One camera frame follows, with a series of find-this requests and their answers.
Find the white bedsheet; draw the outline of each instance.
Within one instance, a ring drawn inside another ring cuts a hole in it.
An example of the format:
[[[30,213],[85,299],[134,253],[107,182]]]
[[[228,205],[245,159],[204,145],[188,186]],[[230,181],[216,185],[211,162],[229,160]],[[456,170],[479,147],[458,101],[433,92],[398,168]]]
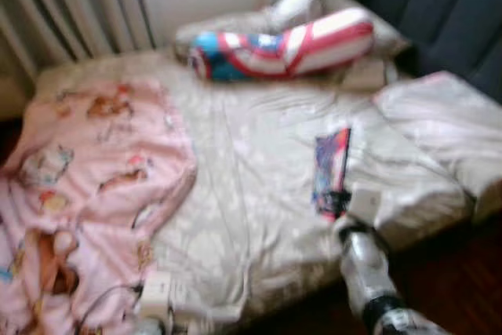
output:
[[[340,277],[344,220],[328,224],[310,204],[319,134],[352,125],[347,184],[384,192],[375,226],[392,247],[470,215],[456,181],[367,96],[314,79],[211,86],[162,53],[143,53],[47,71],[38,95],[145,76],[169,88],[198,158],[193,191],[155,237],[159,267],[196,289],[213,318],[189,333],[270,311]]]

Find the cartoon print blanket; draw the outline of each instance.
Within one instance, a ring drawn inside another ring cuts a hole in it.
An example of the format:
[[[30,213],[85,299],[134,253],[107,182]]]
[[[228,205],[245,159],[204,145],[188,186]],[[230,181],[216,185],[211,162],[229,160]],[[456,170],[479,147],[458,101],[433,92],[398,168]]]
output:
[[[180,114],[157,82],[35,100],[0,170],[0,334],[132,331],[150,237],[195,181]]]

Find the bed frame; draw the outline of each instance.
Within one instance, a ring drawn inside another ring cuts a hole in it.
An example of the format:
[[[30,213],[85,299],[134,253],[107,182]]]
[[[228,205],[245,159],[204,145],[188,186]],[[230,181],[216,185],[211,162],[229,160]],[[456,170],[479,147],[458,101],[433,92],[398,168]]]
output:
[[[502,104],[502,0],[358,0],[413,41],[414,75],[447,70]]]

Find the pillow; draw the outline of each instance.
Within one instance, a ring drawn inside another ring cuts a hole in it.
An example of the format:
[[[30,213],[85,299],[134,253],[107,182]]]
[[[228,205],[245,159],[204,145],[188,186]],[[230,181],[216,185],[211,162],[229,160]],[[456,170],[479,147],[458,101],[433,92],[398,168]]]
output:
[[[373,102],[476,198],[475,220],[502,209],[500,105],[449,72],[388,86]]]
[[[321,16],[321,0],[278,0],[271,9],[272,34],[314,21]]]
[[[394,57],[401,51],[411,46],[392,25],[378,17],[375,13],[355,0],[323,0],[324,14],[333,13],[346,8],[359,7],[364,9],[373,21],[373,34],[375,42],[371,54],[382,57]]]

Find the white comforter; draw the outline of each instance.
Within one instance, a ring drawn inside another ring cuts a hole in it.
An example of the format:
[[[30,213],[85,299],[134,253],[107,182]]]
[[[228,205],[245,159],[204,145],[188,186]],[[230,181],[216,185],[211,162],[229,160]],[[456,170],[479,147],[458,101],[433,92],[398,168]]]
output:
[[[315,80],[209,85],[161,53],[47,71],[38,95],[96,79],[157,77],[193,138],[198,178],[155,237],[161,269],[197,291],[207,321],[189,333],[270,311],[338,279],[335,226],[311,208],[314,139],[353,127],[347,183],[384,193],[375,226],[402,248],[468,217],[460,185],[395,131],[367,96]]]
[[[388,86],[374,103],[476,198],[476,220],[502,208],[499,104],[446,71]]]

